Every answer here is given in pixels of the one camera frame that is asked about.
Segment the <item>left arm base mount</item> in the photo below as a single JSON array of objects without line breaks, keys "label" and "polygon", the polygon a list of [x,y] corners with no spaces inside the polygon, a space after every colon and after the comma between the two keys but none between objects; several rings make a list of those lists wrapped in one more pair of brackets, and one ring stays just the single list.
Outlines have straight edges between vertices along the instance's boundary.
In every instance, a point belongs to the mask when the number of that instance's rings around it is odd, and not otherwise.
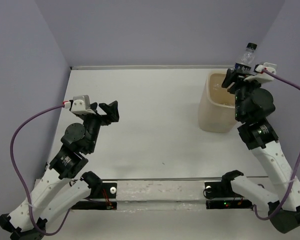
[{"label": "left arm base mount", "polygon": [[116,181],[104,181],[98,192],[92,192],[71,207],[72,210],[98,210],[109,211],[117,209],[118,183]]}]

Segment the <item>black cap small bottle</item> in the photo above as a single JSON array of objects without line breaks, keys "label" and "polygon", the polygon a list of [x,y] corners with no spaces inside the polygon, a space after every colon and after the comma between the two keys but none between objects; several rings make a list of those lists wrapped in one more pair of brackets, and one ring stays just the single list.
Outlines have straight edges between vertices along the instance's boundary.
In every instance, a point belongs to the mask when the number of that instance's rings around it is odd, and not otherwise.
[{"label": "black cap small bottle", "polygon": [[258,45],[256,43],[249,42],[240,57],[237,59],[234,65],[234,70],[242,70],[249,72],[251,70],[251,63],[255,59],[255,51]]}]

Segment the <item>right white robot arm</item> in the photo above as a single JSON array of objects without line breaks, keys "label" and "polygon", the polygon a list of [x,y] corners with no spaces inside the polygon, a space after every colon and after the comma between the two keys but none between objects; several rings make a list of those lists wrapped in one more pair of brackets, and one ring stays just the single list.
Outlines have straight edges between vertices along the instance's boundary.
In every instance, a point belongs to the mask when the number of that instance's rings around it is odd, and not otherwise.
[{"label": "right white robot arm", "polygon": [[262,84],[280,79],[276,69],[258,64],[254,71],[255,74],[250,74],[229,68],[221,86],[234,95],[235,120],[241,123],[239,136],[267,173],[275,193],[248,180],[238,170],[222,176],[220,190],[225,196],[237,194],[248,199],[255,213],[258,207],[268,208],[266,217],[259,214],[256,217],[270,221],[277,231],[286,234],[300,227],[300,181],[297,178],[300,152],[291,167],[278,135],[267,120],[276,107],[272,94],[263,89]]}]

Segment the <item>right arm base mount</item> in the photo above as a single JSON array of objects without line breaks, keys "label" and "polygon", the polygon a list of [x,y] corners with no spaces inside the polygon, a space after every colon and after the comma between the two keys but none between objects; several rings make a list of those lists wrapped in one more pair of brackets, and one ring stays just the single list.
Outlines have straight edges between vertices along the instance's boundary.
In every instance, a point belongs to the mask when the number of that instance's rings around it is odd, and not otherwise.
[{"label": "right arm base mount", "polygon": [[208,181],[204,183],[202,192],[206,199],[207,210],[226,209],[252,209],[251,201],[234,193],[232,189],[221,181]]}]

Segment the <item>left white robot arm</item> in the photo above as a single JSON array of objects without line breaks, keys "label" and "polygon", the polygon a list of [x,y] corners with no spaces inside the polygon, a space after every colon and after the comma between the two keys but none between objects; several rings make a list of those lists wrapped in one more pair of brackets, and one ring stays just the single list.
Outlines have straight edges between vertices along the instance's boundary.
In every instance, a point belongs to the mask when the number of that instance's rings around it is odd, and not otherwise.
[{"label": "left white robot arm", "polygon": [[0,216],[0,227],[10,233],[12,240],[41,240],[49,236],[47,226],[60,215],[68,216],[72,206],[81,200],[93,203],[100,198],[104,199],[106,210],[116,207],[109,199],[117,191],[113,185],[103,186],[92,171],[83,173],[79,179],[76,175],[88,163],[86,155],[94,152],[100,128],[119,121],[118,102],[90,103],[89,97],[82,95],[64,101],[61,107],[82,122],[65,129],[60,150],[33,190],[28,189],[14,158],[15,139],[26,124],[22,123],[12,136],[10,158],[26,194],[15,210]]}]

